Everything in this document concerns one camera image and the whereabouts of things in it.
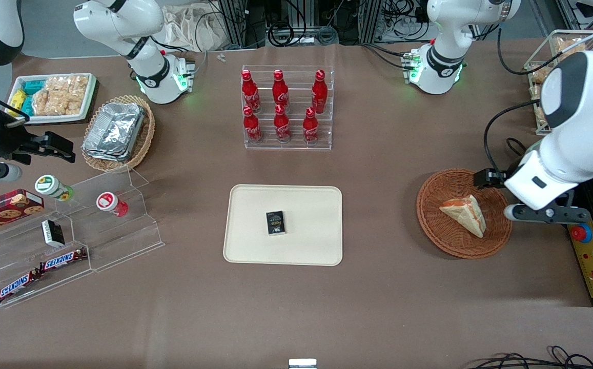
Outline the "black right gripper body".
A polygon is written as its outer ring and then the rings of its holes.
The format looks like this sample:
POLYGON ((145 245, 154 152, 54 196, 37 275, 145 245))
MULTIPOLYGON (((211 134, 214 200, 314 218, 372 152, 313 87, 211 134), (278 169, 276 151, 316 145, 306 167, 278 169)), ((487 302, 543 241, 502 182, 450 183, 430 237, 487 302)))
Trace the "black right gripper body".
POLYGON ((11 115, 0 115, 0 159, 15 161, 23 165, 31 163, 32 141, 36 137, 23 125, 9 128, 7 124, 15 123, 11 115))

